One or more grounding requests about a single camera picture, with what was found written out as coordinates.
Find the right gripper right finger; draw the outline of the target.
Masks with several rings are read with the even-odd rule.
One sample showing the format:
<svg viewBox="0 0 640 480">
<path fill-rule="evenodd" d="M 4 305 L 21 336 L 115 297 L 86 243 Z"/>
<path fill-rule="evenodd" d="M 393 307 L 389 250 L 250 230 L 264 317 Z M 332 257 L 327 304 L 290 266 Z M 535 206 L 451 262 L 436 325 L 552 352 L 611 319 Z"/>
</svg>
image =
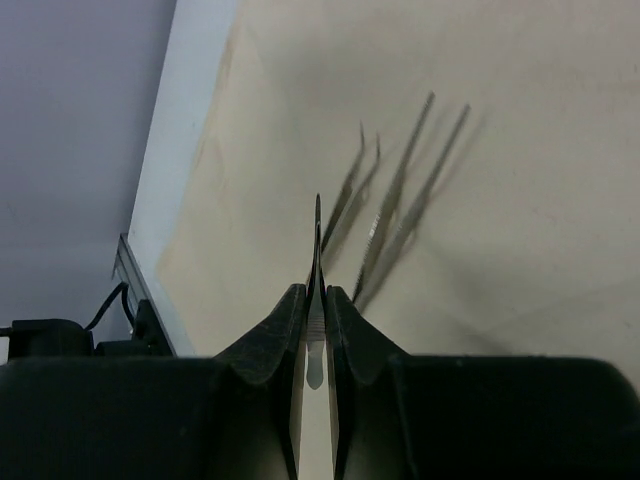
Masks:
<svg viewBox="0 0 640 480">
<path fill-rule="evenodd" d="M 639 397 L 612 364 L 412 355 L 325 297 L 338 479 L 635 479 Z"/>
</svg>

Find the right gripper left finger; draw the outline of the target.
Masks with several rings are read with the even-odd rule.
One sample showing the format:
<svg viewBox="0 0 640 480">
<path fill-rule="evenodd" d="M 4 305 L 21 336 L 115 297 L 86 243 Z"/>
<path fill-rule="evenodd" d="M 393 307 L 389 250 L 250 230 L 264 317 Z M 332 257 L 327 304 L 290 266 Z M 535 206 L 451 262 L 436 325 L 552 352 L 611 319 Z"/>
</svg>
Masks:
<svg viewBox="0 0 640 480">
<path fill-rule="evenodd" d="M 38 357 L 1 369 L 5 479 L 294 479 L 302 318 L 289 287 L 220 354 Z"/>
</svg>

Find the short metal tweezers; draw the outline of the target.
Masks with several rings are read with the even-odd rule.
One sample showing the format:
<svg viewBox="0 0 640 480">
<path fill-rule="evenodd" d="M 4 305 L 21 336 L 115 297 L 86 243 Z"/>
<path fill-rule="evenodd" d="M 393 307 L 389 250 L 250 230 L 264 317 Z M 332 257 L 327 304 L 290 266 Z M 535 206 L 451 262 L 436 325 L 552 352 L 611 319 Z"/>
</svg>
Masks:
<svg viewBox="0 0 640 480">
<path fill-rule="evenodd" d="M 313 250 L 306 283 L 304 338 L 304 407 L 300 479 L 331 479 L 331 387 L 327 365 L 326 286 L 322 260 L 322 201 L 316 195 L 313 210 Z"/>
</svg>

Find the beige surgical wrap cloth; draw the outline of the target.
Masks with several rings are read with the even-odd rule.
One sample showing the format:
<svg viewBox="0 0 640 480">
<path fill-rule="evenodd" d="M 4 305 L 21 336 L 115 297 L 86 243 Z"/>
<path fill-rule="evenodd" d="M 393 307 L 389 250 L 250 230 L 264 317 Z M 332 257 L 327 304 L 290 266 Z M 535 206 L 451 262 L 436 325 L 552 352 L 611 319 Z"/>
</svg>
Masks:
<svg viewBox="0 0 640 480">
<path fill-rule="evenodd" d="M 303 281 L 360 123 L 383 162 L 327 280 L 351 290 L 428 93 L 408 206 L 470 115 L 368 306 L 418 352 L 631 356 L 639 342 L 635 1 L 244 1 L 158 274 L 194 350 Z"/>
</svg>

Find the curved metal tweezers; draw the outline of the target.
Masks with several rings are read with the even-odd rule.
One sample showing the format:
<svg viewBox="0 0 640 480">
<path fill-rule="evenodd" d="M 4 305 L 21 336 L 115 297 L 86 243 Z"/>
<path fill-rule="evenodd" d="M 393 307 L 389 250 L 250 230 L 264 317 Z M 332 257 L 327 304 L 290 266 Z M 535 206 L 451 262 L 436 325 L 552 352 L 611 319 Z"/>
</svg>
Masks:
<svg viewBox="0 0 640 480">
<path fill-rule="evenodd" d="M 358 175 L 367 153 L 363 123 L 360 123 L 359 127 L 359 150 L 344 178 L 322 237 L 321 254 L 323 265 L 326 268 L 335 260 L 344 245 L 360 210 L 368 198 L 370 184 L 381 164 L 380 135 L 376 134 L 374 163 L 363 179 L 358 182 Z"/>
</svg>

